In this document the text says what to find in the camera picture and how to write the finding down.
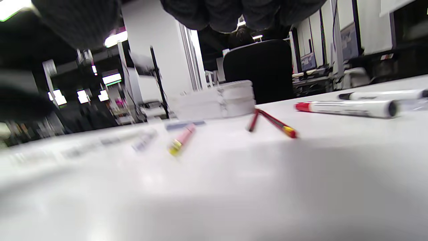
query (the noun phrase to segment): whiteboard marker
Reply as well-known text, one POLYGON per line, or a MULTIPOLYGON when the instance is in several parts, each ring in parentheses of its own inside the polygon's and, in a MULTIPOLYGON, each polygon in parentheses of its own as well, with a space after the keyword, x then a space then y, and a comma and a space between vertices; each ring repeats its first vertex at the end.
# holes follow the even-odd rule
POLYGON ((295 108, 305 112, 377 118, 392 118, 398 113, 398 105, 393 100, 311 101, 296 103, 295 108))
POLYGON ((384 92, 351 92, 340 94, 339 99, 344 100, 406 100, 422 99, 428 97, 428 90, 396 90, 384 92))

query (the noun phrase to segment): ceiling light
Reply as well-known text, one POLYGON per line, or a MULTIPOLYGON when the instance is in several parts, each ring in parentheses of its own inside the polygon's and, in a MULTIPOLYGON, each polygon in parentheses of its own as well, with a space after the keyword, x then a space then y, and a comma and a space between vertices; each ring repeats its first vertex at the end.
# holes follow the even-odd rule
POLYGON ((54 90, 53 91, 53 95, 55 96, 55 101, 58 105, 63 105, 65 103, 67 103, 67 100, 65 100, 65 97, 62 96, 61 91, 60 90, 54 90))
POLYGON ((118 34, 115 34, 115 35, 108 37, 106 39, 106 41, 104 42, 104 45, 107 48, 110 48, 111 46, 115 46, 117 43, 123 42, 125 40, 128 40, 128 32, 127 31, 121 32, 121 33, 118 33, 118 34))
POLYGON ((88 95, 86 94, 86 91, 84 91, 84 90, 77 92, 77 98, 79 99, 81 104, 89 102, 88 95))
POLYGON ((100 101, 108 100, 107 90, 101 90, 98 98, 100 99, 100 101))
POLYGON ((61 91, 60 90, 54 90, 53 91, 53 95, 55 96, 55 98, 62 96, 61 91))
POLYGON ((55 97, 55 101, 58 105, 63 105, 67 103, 67 100, 64 96, 55 97))
POLYGON ((0 1, 0 21, 4 22, 23 8, 31 7, 31 0, 3 0, 0 1))
POLYGON ((109 75, 109 76, 103 77, 103 82, 104 82, 104 84, 109 84, 111 82, 118 81, 121 79, 122 79, 122 77, 120 76, 120 73, 117 73, 114 75, 109 75))

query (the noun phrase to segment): black marker cap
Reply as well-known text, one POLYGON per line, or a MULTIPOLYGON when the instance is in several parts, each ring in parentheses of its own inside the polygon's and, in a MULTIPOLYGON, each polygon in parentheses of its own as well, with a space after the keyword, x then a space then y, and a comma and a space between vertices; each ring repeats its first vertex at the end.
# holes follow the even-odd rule
POLYGON ((390 115, 390 117, 394 117, 396 116, 398 113, 398 105, 395 101, 391 101, 391 103, 389 103, 388 106, 388 114, 390 115))
POLYGON ((344 100, 350 100, 350 97, 351 97, 351 94, 352 94, 353 92, 351 92, 351 93, 346 93, 346 94, 339 94, 339 99, 344 99, 344 100))
POLYGON ((428 98, 428 90, 424 90, 422 91, 422 96, 421 98, 428 98))

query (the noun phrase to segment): red marker cap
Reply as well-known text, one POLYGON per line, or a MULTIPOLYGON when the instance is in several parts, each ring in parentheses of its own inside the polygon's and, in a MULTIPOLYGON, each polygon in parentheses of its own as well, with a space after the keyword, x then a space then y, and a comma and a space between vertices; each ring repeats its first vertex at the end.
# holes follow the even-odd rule
POLYGON ((296 110, 298 111, 306 111, 306 112, 311 112, 311 103, 312 102, 299 102, 296 103, 296 110))

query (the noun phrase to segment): white pillar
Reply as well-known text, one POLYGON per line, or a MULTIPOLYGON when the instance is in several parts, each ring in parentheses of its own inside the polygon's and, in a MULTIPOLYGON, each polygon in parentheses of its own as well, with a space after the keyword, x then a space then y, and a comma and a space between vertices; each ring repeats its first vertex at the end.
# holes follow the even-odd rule
MULTIPOLYGON (((161 2, 133 1, 122 7, 122 14, 132 54, 150 57, 153 46, 166 96, 193 91, 179 24, 164 11, 161 2)), ((156 84, 146 85, 146 80, 139 80, 143 100, 159 92, 156 84)))

